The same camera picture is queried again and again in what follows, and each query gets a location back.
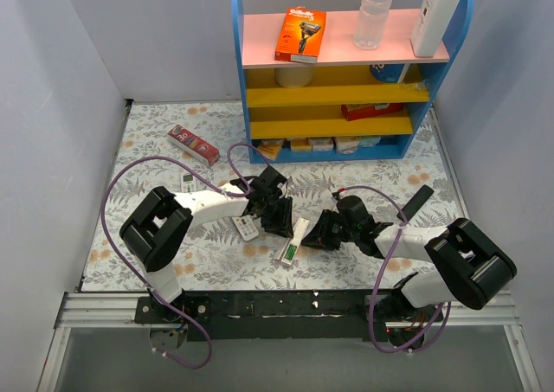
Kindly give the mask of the white slim remote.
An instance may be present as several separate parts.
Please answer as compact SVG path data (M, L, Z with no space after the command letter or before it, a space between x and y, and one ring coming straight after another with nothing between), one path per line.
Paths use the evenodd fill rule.
M293 264L294 258L292 261L286 261L286 260L283 260L283 256L287 250L287 247L290 244L293 244L298 247L295 255L298 253L301 242L305 237L306 231L308 230L309 224L310 224L309 220L300 217L293 227L293 237L288 239L285 245L274 254L273 260L278 261L286 266L291 266Z

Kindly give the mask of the green battery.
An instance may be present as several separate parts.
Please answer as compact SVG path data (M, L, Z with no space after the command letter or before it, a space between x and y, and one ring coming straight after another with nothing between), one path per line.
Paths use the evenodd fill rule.
M297 251L298 247L293 245L293 244L290 244L288 247L287 247L287 250L283 256L283 260L286 260L286 261L292 261L294 256L295 256L295 253Z

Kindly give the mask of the black slim remote control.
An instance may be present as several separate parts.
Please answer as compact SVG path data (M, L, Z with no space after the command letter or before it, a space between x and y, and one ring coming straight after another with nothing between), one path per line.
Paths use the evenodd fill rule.
M409 222L434 193L435 191L428 185L423 185L402 207L402 212L398 213L397 217Z

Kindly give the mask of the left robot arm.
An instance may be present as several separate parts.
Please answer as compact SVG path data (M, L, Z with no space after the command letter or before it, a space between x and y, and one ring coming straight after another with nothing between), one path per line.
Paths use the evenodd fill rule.
M272 235L293 237L293 199L285 196L287 179L268 166L245 182L235 179L217 190L171 193L151 190L119 230L127 249L139 261L149 287L159 296L154 312L167 323L184 312L182 288L172 262L187 231L223 218L252 215Z

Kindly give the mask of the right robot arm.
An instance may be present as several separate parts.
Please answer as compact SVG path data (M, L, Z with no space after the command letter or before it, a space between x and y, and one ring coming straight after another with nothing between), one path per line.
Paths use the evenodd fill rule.
M433 271L412 273L377 301L374 313L383 319L408 321L427 306L451 301L480 310L517 274L515 263L467 218L446 227L401 227L375 221L358 196L324 210L302 241L305 247L325 251L343 243L355 244L369 257L392 254L434 264Z

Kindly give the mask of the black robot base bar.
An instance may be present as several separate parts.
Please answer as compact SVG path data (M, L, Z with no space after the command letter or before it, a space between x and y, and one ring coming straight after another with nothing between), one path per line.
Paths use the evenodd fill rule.
M134 320L175 325L191 342L240 339L356 338L401 345L443 312L395 305L393 291L369 289L184 291L169 306L148 294L138 299Z

